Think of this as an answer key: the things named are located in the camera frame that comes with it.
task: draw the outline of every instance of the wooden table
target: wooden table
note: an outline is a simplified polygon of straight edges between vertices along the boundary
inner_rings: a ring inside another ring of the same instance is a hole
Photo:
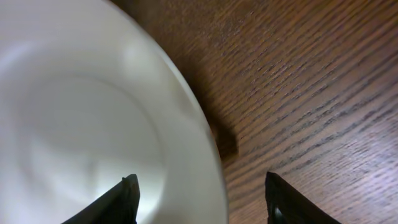
[[[230,224],[266,223],[268,170],[341,223],[398,223],[396,0],[114,1],[235,134]]]

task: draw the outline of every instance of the plate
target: plate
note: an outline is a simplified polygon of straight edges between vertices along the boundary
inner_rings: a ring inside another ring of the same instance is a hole
[[[61,223],[137,174],[137,222],[227,223],[210,128],[163,50],[105,1],[2,0],[0,222]]]

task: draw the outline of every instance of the white plate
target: white plate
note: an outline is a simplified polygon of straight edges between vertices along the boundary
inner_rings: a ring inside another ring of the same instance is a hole
[[[139,224],[228,222],[199,104],[134,21],[97,0],[1,0],[0,30],[0,223],[61,223],[129,174]]]

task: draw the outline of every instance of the dark wood tabletop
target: dark wood tabletop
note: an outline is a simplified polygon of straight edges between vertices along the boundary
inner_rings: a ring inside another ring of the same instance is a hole
[[[396,0],[115,0],[180,69],[220,142],[230,224],[281,175],[341,223],[398,223]]]

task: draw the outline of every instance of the black object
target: black object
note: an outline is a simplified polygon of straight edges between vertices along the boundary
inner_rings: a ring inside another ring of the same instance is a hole
[[[266,177],[268,224],[340,224],[279,175]]]
[[[137,175],[131,174],[63,224],[136,223],[139,197]]]

